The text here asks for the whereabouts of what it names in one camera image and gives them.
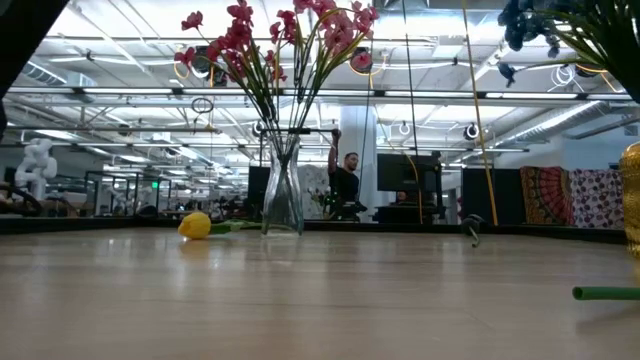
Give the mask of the yellow artificial tulip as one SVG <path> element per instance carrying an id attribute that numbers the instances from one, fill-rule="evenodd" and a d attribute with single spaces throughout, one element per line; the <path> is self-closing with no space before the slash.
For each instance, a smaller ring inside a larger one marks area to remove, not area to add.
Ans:
<path id="1" fill-rule="evenodd" d="M 211 218 L 203 212 L 193 212 L 184 217 L 178 227 L 178 233 L 189 240 L 203 240 L 210 235 L 227 234 L 240 230 L 260 230 L 262 225 L 244 220 L 226 220 L 213 223 Z"/>
<path id="2" fill-rule="evenodd" d="M 637 287 L 574 287 L 575 300 L 629 300 L 640 301 L 640 288 Z"/>

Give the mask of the pink flower bunch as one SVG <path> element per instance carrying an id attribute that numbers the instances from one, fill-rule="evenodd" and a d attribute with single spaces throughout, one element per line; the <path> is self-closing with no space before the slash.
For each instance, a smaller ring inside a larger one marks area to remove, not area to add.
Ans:
<path id="1" fill-rule="evenodd" d="M 350 8 L 333 0 L 295 0 L 270 26 L 286 79 L 279 85 L 280 125 L 301 137 L 324 82 L 350 60 L 359 43 L 373 35 L 376 10 L 355 1 Z"/>

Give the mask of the red flower bunch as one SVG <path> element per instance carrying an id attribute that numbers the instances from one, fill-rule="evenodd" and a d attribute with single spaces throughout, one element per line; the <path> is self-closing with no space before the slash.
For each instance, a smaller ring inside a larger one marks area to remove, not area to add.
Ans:
<path id="1" fill-rule="evenodd" d="M 279 64 L 279 52 L 259 49 L 253 38 L 253 9 L 246 0 L 237 0 L 227 12 L 232 21 L 224 35 L 209 40 L 203 51 L 194 47 L 177 51 L 174 63 L 191 71 L 202 61 L 210 71 L 219 71 L 235 82 L 257 111 L 260 137 L 268 144 L 273 133 L 288 133 L 280 125 L 279 85 L 286 75 Z"/>

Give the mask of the large blue flower bunch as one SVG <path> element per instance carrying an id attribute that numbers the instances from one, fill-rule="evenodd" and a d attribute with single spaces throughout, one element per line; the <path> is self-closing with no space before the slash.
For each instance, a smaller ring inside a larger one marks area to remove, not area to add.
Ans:
<path id="1" fill-rule="evenodd" d="M 498 24 L 511 50 L 542 36 L 553 64 L 604 70 L 640 104 L 640 0 L 508 0 Z"/>

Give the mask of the clear glass vase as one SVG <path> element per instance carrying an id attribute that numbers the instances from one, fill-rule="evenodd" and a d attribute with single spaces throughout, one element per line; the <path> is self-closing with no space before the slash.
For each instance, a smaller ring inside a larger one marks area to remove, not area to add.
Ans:
<path id="1" fill-rule="evenodd" d="M 264 195 L 261 233 L 264 236 L 300 236 L 304 229 L 298 176 L 300 137 L 273 133 L 268 137 L 270 172 Z"/>

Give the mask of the amber glass vase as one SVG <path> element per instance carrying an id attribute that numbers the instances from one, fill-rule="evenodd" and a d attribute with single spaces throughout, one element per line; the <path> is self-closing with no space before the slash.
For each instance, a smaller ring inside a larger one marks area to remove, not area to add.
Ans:
<path id="1" fill-rule="evenodd" d="M 619 170 L 623 184 L 624 231 L 628 250 L 640 259 L 640 141 L 622 153 Z"/>

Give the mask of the black monitor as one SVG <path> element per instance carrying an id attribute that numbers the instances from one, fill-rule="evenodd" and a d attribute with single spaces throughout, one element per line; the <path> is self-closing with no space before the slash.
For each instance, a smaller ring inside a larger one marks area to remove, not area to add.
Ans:
<path id="1" fill-rule="evenodd" d="M 434 156 L 377 155 L 377 190 L 437 192 L 441 190 L 441 163 Z"/>

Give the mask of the red mandala cloth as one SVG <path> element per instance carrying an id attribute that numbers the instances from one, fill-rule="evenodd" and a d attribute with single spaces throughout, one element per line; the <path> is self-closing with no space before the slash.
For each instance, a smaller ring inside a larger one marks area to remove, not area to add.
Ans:
<path id="1" fill-rule="evenodd" d="M 526 223 L 572 226 L 569 172 L 562 167 L 524 166 L 519 169 Z"/>

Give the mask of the purple patterned cloth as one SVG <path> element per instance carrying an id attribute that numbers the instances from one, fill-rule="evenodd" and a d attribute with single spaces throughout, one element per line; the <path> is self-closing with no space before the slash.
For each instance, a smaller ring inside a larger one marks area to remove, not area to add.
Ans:
<path id="1" fill-rule="evenodd" d="M 569 173 L 574 225 L 624 229 L 623 183 L 618 170 L 576 169 Z"/>

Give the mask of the white robot figure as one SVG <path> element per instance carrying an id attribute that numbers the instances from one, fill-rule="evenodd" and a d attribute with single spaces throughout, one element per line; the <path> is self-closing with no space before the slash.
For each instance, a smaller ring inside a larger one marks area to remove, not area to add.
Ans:
<path id="1" fill-rule="evenodd" d="M 34 138 L 24 147 L 24 157 L 15 173 L 15 184 L 26 188 L 36 200 L 45 197 L 49 179 L 57 175 L 57 160 L 50 155 L 53 142 Z"/>

